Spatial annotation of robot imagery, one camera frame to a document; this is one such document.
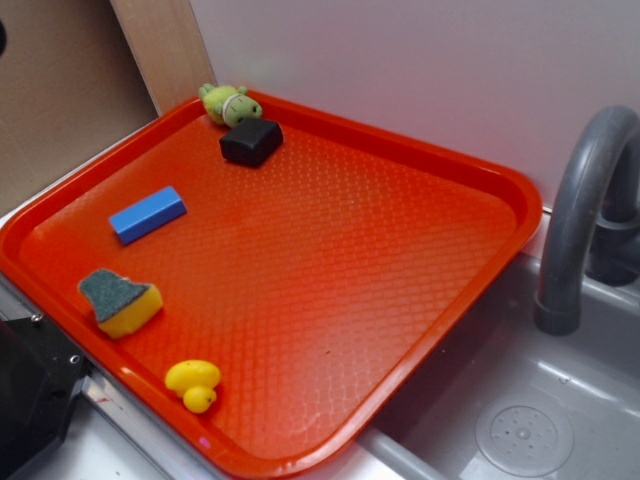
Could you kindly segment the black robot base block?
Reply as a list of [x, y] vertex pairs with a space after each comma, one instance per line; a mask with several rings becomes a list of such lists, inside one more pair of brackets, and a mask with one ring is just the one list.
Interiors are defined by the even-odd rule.
[[48, 317], [1, 322], [1, 477], [17, 479], [66, 440], [87, 374], [81, 349]]

